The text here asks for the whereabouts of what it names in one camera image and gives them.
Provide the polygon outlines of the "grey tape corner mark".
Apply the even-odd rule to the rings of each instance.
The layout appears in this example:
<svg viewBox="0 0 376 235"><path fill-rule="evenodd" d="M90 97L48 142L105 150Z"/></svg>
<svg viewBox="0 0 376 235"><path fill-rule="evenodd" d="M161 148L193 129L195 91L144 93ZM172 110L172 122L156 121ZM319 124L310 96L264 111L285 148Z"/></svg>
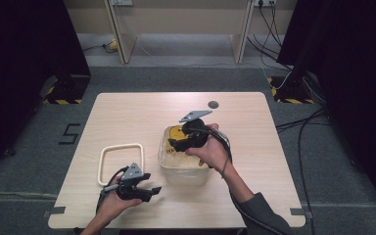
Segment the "grey tape corner mark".
<svg viewBox="0 0 376 235"><path fill-rule="evenodd" d="M53 207L48 211L44 211L42 217L49 218L52 214L62 214L65 213L66 207Z"/></svg>
<svg viewBox="0 0 376 235"><path fill-rule="evenodd" d="M305 211L304 209L290 208L291 215L303 215L306 219L313 219L311 211Z"/></svg>

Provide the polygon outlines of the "beige wooden desk back panel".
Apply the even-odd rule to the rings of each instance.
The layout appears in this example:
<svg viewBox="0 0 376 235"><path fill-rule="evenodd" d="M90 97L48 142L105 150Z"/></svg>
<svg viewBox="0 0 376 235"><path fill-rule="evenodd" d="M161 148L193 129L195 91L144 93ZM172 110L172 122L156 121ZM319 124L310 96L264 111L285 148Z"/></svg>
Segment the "beige wooden desk back panel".
<svg viewBox="0 0 376 235"><path fill-rule="evenodd" d="M115 7L123 33L240 34L251 0L132 0Z"/></svg>

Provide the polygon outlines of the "black stand base striped tape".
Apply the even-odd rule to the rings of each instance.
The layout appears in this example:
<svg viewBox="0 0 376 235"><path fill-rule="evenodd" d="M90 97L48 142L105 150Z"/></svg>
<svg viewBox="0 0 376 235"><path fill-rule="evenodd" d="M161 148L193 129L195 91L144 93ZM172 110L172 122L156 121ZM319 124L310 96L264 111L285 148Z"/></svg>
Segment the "black stand base striped tape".
<svg viewBox="0 0 376 235"><path fill-rule="evenodd" d="M44 104L80 104L89 84L89 76L72 76L67 81L56 79L43 99Z"/></svg>
<svg viewBox="0 0 376 235"><path fill-rule="evenodd" d="M277 103L313 104L314 100L307 94L304 84L289 86L285 76L273 76L267 81L271 88L273 99Z"/></svg>

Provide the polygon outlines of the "person's right hand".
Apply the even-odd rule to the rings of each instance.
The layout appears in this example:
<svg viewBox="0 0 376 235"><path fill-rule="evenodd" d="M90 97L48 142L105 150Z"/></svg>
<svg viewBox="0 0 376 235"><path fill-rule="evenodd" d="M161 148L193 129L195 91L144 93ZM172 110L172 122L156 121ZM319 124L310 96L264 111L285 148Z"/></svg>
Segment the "person's right hand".
<svg viewBox="0 0 376 235"><path fill-rule="evenodd" d="M208 137L206 144L201 148L189 148L185 151L188 156L200 159L199 166L207 164L214 168L223 178L234 170L232 162L223 145L212 135Z"/></svg>

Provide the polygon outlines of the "black curtain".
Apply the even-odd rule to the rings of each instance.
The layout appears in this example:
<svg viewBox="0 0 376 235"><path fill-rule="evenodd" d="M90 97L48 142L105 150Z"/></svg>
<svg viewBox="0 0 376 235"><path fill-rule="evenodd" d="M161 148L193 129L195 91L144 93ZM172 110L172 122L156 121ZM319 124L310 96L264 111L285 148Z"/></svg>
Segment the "black curtain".
<svg viewBox="0 0 376 235"><path fill-rule="evenodd" d="M297 0L278 61L317 76L330 117L376 189L376 0Z"/></svg>
<svg viewBox="0 0 376 235"><path fill-rule="evenodd" d="M64 0L0 0L0 158L49 77L89 73Z"/></svg>

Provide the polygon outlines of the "person's left hand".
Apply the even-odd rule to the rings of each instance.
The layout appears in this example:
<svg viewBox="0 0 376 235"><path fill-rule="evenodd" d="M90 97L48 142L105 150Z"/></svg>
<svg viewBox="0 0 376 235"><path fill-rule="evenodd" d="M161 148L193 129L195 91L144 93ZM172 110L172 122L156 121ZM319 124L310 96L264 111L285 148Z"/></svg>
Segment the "person's left hand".
<svg viewBox="0 0 376 235"><path fill-rule="evenodd" d="M108 225L121 213L142 204L140 199L123 200L115 191L109 192L96 212L95 218L102 224Z"/></svg>

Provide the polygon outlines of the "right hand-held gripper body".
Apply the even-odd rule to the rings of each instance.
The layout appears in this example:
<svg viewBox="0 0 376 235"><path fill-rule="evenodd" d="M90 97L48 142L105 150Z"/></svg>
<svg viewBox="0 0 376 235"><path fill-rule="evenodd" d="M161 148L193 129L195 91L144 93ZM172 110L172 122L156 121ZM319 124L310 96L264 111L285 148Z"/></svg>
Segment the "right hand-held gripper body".
<svg viewBox="0 0 376 235"><path fill-rule="evenodd" d="M191 127L191 133L184 134L186 136L185 139L189 141L189 148L199 148L207 142L209 128L205 126L201 117L211 113L211 110L191 111L179 120L183 125Z"/></svg>

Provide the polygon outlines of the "beige wooden desk leg panel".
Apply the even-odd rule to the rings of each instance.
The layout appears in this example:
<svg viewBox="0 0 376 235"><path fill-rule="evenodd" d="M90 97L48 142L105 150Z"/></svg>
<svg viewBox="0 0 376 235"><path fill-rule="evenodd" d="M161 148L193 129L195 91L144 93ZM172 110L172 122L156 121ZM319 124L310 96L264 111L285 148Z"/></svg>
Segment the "beige wooden desk leg panel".
<svg viewBox="0 0 376 235"><path fill-rule="evenodd" d="M104 0L104 3L117 42L117 51L120 61L123 64L128 64L137 35L127 31L126 26L124 25L124 10L130 9L132 6L115 7L110 4L110 0Z"/></svg>
<svg viewBox="0 0 376 235"><path fill-rule="evenodd" d="M247 42L247 35L253 17L254 0L245 0L245 9L242 13L242 19L239 25L240 32L229 36L234 62L241 64L244 56L245 44Z"/></svg>

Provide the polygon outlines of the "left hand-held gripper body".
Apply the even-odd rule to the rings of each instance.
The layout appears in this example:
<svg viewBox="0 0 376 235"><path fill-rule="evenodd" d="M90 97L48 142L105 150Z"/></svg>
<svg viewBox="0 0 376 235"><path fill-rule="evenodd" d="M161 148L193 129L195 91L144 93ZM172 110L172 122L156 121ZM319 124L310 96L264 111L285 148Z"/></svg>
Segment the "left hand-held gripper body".
<svg viewBox="0 0 376 235"><path fill-rule="evenodd" d="M115 191L123 200L140 199L144 201L146 192L137 188L137 184L142 181L143 174L137 163L121 168L112 176L108 185L102 189L102 197Z"/></svg>

